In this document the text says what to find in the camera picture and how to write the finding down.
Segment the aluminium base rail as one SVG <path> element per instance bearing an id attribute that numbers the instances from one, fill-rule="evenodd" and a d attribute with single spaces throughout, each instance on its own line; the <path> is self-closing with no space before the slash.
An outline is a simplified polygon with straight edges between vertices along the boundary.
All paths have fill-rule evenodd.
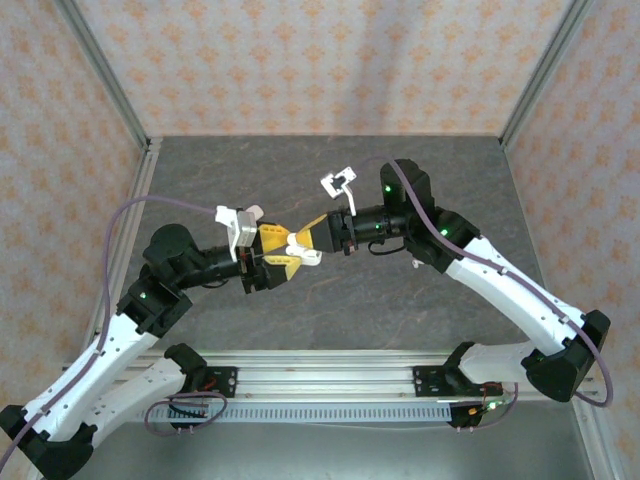
<path id="1" fill-rule="evenodd" d="M 203 350 L 208 364 L 238 369 L 238 402 L 408 402 L 413 368 L 448 354 L 419 350 Z"/>

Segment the small green LED board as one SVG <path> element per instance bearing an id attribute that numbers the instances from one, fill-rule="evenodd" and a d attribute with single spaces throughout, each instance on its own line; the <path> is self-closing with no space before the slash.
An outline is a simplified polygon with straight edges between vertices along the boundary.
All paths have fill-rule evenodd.
<path id="1" fill-rule="evenodd" d="M 469 407 L 467 413 L 470 416 L 482 416 L 496 410 L 498 407 L 509 406 L 513 400 L 513 397 L 502 397 L 500 399 L 491 400 L 480 406 Z"/>

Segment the aluminium side rail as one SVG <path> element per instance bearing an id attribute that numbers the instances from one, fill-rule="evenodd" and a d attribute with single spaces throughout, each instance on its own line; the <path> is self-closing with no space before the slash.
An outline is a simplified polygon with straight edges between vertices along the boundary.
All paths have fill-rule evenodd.
<path id="1" fill-rule="evenodd" d="M 129 189 L 129 199 L 145 196 L 149 193 L 162 140 L 162 137 L 152 138 L 149 146 L 141 153 L 136 175 Z M 115 310 L 115 305 L 123 289 L 143 211 L 144 204 L 142 202 L 128 207 L 119 216 L 114 231 L 111 234 L 107 263 L 111 312 Z M 88 322 L 84 338 L 84 347 L 89 346 L 94 338 L 100 335 L 104 321 L 105 299 L 103 294 L 103 277 L 100 277 L 99 280 L 98 296 Z"/>

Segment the aluminium frame post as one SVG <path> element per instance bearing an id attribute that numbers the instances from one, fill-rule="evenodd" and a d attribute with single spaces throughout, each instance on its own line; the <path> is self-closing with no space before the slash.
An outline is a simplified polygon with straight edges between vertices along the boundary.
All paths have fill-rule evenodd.
<path id="1" fill-rule="evenodd" d="M 498 137 L 503 151 L 516 141 L 519 131 L 534 110 L 543 90 L 571 46 L 595 0 L 570 0 L 551 40 L 543 50 L 533 72 L 520 94 L 509 118 Z"/>
<path id="2" fill-rule="evenodd" d="M 124 88 L 99 45 L 76 0 L 53 0 L 60 14 L 101 81 L 137 146 L 146 150 L 150 140 Z"/>

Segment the white earbud charging case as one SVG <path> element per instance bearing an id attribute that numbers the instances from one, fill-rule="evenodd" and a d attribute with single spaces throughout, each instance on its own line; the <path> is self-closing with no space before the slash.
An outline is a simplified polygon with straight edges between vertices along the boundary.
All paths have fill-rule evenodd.
<path id="1" fill-rule="evenodd" d="M 300 244 L 294 234 L 287 238 L 285 253 L 289 257 L 300 259 L 303 266 L 318 266 L 322 260 L 321 251 Z"/>

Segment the grey metal panel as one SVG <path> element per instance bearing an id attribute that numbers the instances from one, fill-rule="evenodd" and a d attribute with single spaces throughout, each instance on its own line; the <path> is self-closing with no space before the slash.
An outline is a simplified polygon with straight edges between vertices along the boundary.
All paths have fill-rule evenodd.
<path id="1" fill-rule="evenodd" d="M 220 424 L 156 438 L 110 437 L 74 480 L 594 480 L 575 430 L 527 418 L 444 428 Z"/>

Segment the aluminium lower frame rail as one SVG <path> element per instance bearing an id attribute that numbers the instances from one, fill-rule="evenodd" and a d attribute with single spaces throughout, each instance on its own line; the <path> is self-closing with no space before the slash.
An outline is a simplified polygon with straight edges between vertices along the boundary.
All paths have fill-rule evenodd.
<path id="1" fill-rule="evenodd" d="M 608 411 L 582 400 L 573 400 L 572 406 L 594 480 L 624 480 L 608 423 Z"/>

